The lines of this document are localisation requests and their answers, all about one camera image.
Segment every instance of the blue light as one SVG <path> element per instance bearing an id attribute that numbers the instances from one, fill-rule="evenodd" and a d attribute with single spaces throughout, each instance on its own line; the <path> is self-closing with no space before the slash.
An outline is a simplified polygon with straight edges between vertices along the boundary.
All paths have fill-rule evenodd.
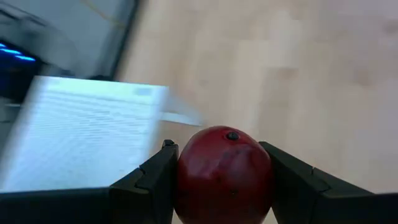
<path id="1" fill-rule="evenodd" d="M 31 57 L 25 57 L 25 56 L 15 56 L 15 57 L 23 59 L 23 60 L 30 60 L 30 61 L 33 61 L 33 62 L 35 61 L 35 59 L 31 58 Z"/>
<path id="2" fill-rule="evenodd" d="M 21 54 L 19 51 L 17 50 L 9 50 L 9 49 L 0 49 L 4 52 L 10 53 L 10 54 Z"/>

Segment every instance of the wooden floor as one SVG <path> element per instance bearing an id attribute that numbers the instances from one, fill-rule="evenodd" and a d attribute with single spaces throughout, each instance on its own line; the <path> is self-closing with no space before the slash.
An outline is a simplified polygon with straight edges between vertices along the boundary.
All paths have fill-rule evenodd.
<path id="1" fill-rule="evenodd" d="M 365 189 L 398 191 L 397 7 L 147 0 L 119 77 L 170 86 L 205 126 L 240 128 Z M 198 128 L 162 130 L 183 146 Z"/>

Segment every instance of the red apple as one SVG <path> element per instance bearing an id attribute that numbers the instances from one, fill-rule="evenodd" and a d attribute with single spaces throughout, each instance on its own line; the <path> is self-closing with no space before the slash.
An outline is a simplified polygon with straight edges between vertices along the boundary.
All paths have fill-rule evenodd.
<path id="1" fill-rule="evenodd" d="M 215 126 L 196 133 L 177 169 L 175 211 L 184 224 L 258 224 L 271 207 L 271 159 L 240 130 Z"/>

